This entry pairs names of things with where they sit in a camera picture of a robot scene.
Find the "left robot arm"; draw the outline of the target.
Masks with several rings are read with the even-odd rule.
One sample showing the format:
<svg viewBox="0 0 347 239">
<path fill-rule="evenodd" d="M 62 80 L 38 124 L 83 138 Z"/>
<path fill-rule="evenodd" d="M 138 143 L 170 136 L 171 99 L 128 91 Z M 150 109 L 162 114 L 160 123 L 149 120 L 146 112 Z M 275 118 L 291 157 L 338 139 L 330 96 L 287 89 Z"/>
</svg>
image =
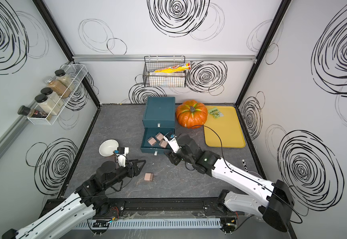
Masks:
<svg viewBox="0 0 347 239">
<path fill-rule="evenodd" d="M 108 196 L 105 192 L 123 180 L 138 176 L 145 166 L 145 160 L 126 160 L 125 166 L 117 167 L 114 161 L 104 162 L 88 180 L 79 186 L 74 193 L 64 199 L 51 211 L 28 226 L 15 230 L 10 229 L 3 239 L 59 239 L 79 223 L 92 218 L 105 204 Z"/>
</svg>

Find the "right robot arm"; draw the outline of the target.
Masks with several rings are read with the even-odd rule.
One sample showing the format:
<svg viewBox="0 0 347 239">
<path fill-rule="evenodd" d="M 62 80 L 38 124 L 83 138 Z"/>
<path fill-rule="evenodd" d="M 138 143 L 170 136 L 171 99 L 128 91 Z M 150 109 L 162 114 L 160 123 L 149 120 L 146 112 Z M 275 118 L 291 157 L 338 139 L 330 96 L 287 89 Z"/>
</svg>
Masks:
<svg viewBox="0 0 347 239">
<path fill-rule="evenodd" d="M 164 136 L 171 151 L 166 154 L 170 162 L 186 162 L 195 171 L 220 179 L 244 192 L 227 192 L 223 205 L 232 212 L 241 211 L 260 216 L 272 228 L 287 232 L 295 202 L 289 186 L 281 181 L 272 182 L 250 174 L 209 150 L 202 150 L 188 135 L 177 138 L 172 132 Z"/>
</svg>

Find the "teal drawer cabinet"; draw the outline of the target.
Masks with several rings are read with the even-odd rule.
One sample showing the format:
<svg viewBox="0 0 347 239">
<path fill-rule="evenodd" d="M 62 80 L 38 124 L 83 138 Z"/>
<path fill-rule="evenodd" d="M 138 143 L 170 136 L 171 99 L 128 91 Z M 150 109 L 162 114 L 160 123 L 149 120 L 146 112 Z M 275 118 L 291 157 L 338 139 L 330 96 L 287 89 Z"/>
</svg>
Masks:
<svg viewBox="0 0 347 239">
<path fill-rule="evenodd" d="M 141 144 L 141 152 L 154 155 L 170 152 L 167 148 L 159 147 L 159 142 L 151 147 L 147 140 L 161 132 L 164 136 L 168 132 L 175 131 L 175 98 L 174 97 L 148 97 L 143 116 L 144 136 Z"/>
</svg>

